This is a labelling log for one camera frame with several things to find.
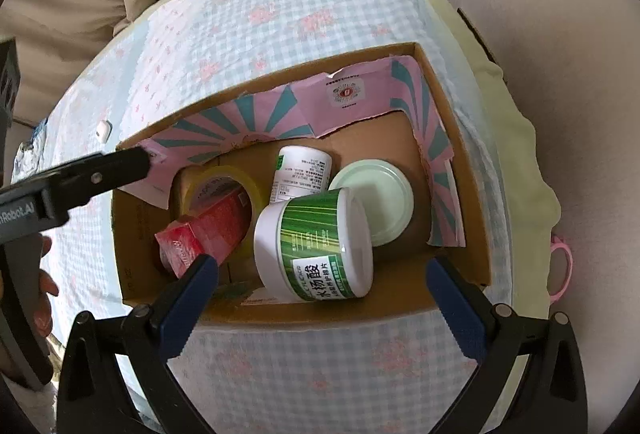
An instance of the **jar lid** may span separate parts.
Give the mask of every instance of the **jar lid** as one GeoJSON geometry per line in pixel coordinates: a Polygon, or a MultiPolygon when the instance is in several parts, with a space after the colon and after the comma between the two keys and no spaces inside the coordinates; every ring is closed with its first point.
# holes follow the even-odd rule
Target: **jar lid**
{"type": "Polygon", "coordinates": [[[364,207],[371,244],[380,246],[397,239],[414,214],[414,191],[405,175],[391,163],[361,160],[335,176],[330,190],[349,187],[364,207]]]}

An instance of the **cardboard box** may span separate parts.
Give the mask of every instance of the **cardboard box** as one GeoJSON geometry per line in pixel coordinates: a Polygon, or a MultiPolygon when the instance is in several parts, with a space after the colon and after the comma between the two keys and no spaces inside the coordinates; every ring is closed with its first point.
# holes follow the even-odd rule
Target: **cardboard box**
{"type": "MultiPolygon", "coordinates": [[[[478,190],[447,98],[418,44],[396,44],[348,52],[257,78],[180,110],[133,136],[121,147],[133,146],[183,117],[218,106],[245,93],[270,90],[321,72],[334,72],[351,64],[402,55],[414,57],[420,65],[454,150],[452,169],[462,210],[466,247],[448,247],[444,253],[465,279],[480,286],[489,285],[490,259],[478,190]]],[[[332,175],[360,159],[382,159],[394,164],[404,172],[414,189],[415,210],[411,223],[398,239],[374,249],[373,286],[362,299],[289,305],[242,305],[262,284],[252,259],[233,259],[226,265],[228,270],[222,274],[221,283],[227,283],[228,286],[216,293],[202,320],[218,324],[312,324],[380,319],[433,308],[424,273],[426,260],[433,257],[438,248],[427,245],[431,227],[429,185],[407,117],[402,112],[390,112],[340,128],[320,139],[257,143],[212,161],[213,164],[239,167],[249,173],[261,189],[268,191],[273,181],[277,152],[287,144],[303,144],[331,154],[334,160],[332,175]]],[[[175,178],[169,210],[153,207],[122,191],[114,192],[113,235],[124,303],[132,306],[151,303],[172,281],[160,264],[154,233],[172,220],[171,207],[175,208],[175,200],[186,189],[193,171],[200,170],[201,167],[190,167],[175,178]]]]}

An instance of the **blue gingham fabric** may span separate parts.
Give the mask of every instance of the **blue gingham fabric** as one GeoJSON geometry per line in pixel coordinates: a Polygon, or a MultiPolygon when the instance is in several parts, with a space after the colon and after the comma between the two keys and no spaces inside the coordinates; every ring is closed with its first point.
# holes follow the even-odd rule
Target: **blue gingham fabric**
{"type": "MultiPolygon", "coordinates": [[[[356,49],[418,42],[458,120],[479,187],[493,301],[511,303],[511,250],[497,149],[478,85],[427,0],[170,0],[116,38],[49,117],[38,170],[116,144],[181,107],[285,67],[356,49]],[[95,138],[98,121],[113,132],[95,138]]],[[[16,163],[15,176],[21,173],[16,163]]],[[[111,195],[54,230],[44,268],[60,284],[54,334],[73,317],[128,312],[111,235],[111,195]]],[[[127,383],[138,393],[130,366],[127,383]]],[[[219,433],[428,431],[473,365],[439,311],[309,330],[197,328],[171,367],[219,433]]],[[[504,412],[496,407],[488,426],[504,412]]]]}

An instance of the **red box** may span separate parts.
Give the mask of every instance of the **red box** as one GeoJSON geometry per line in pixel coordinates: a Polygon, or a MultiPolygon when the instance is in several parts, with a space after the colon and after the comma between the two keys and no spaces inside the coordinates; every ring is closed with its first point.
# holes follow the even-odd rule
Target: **red box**
{"type": "Polygon", "coordinates": [[[222,264],[244,239],[251,217],[245,189],[237,187],[227,192],[197,217],[173,221],[156,233],[162,264],[177,277],[184,275],[201,253],[222,264]]]}

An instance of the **white container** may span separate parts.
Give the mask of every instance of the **white container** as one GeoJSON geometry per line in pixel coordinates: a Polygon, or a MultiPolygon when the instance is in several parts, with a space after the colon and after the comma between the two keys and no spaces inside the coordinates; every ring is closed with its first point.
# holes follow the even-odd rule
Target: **white container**
{"type": "Polygon", "coordinates": [[[331,156],[322,150],[289,145],[280,149],[269,203],[319,194],[329,186],[331,156]]]}
{"type": "Polygon", "coordinates": [[[348,188],[266,207],[254,255],[266,290],[284,303],[364,297],[373,281],[367,216],[348,188]]]}

